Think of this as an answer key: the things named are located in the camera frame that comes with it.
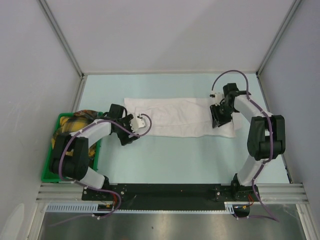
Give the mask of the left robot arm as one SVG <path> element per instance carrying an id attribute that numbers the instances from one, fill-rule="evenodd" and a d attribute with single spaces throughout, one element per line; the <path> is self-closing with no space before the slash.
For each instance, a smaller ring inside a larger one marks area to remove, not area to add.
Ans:
<path id="1" fill-rule="evenodd" d="M 109 179 L 92 167 L 99 155 L 97 143 L 112 134 L 116 134 L 122 146 L 132 143 L 140 137 L 136 133 L 139 120 L 118 104 L 112 104 L 105 113 L 86 109 L 62 116 L 51 140 L 48 171 L 62 181 L 92 188 L 100 200 L 107 199 L 111 193 Z"/>

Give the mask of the yellow plaid shirt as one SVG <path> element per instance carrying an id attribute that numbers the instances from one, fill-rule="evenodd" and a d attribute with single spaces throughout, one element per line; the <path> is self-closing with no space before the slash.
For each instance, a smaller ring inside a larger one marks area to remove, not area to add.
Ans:
<path id="1" fill-rule="evenodd" d="M 54 148 L 56 138 L 59 134 L 79 131 L 91 124 L 100 115 L 101 113 L 98 111 L 85 109 L 71 113 L 71 116 L 61 116 L 58 120 L 58 128 L 51 138 L 52 148 Z"/>

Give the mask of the green plastic bin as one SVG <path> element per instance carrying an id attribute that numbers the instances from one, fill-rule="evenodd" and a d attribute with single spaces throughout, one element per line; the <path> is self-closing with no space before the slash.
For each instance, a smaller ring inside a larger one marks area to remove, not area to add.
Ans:
<path id="1" fill-rule="evenodd" d="M 59 114 L 59 116 L 57 117 L 56 123 L 55 123 L 54 132 L 58 128 L 58 120 L 59 120 L 59 118 L 62 117 L 62 116 L 68 116 L 69 117 L 69 116 L 71 116 L 71 113 L 74 113 L 74 112 L 66 112 L 66 113 L 60 113 Z M 41 180 L 44 183 L 58 183 L 58 182 L 62 181 L 57 173 L 53 173 L 53 172 L 50 171 L 52 153 L 53 153 L 53 148 L 52 148 L 52 144 L 50 143 L 49 149 L 48 149 L 48 154 L 47 154 L 47 157 L 46 157 L 46 160 L 45 160 L 45 163 L 44 163 L 44 169 L 43 169 L 43 172 L 42 172 L 42 175 L 41 175 Z"/>

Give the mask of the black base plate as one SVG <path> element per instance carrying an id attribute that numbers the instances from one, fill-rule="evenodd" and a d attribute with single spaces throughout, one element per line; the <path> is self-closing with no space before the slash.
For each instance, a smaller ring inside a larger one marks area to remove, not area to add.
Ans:
<path id="1" fill-rule="evenodd" d="M 118 183 L 109 187 L 113 193 L 84 189 L 83 201 L 112 201 L 120 195 L 119 209 L 125 211 L 217 211 L 225 202 L 254 202 L 258 187 L 231 184 L 147 184 Z"/>

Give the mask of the white long sleeve shirt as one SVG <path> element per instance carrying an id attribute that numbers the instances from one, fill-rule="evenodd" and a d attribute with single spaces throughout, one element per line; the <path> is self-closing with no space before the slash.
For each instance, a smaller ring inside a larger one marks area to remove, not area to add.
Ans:
<path id="1" fill-rule="evenodd" d="M 242 128 L 239 113 L 232 115 L 231 122 L 212 127 L 210 106 L 212 98 L 125 98 L 124 105 L 129 113 L 146 114 L 152 121 L 149 136 L 198 138 L 221 136 L 234 138 Z"/>

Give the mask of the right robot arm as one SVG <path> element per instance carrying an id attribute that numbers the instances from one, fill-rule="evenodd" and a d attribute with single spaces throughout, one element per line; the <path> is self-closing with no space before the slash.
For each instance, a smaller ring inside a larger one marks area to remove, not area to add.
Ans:
<path id="1" fill-rule="evenodd" d="M 213 128 L 231 123 L 235 113 L 242 114 L 250 124 L 246 144 L 248 158 L 229 187 L 233 200 L 246 201 L 257 192 L 255 181 L 265 166 L 285 152 L 285 119 L 263 110 L 235 83 L 228 83 L 222 93 L 212 92 L 210 97 L 213 99 L 209 107 Z"/>

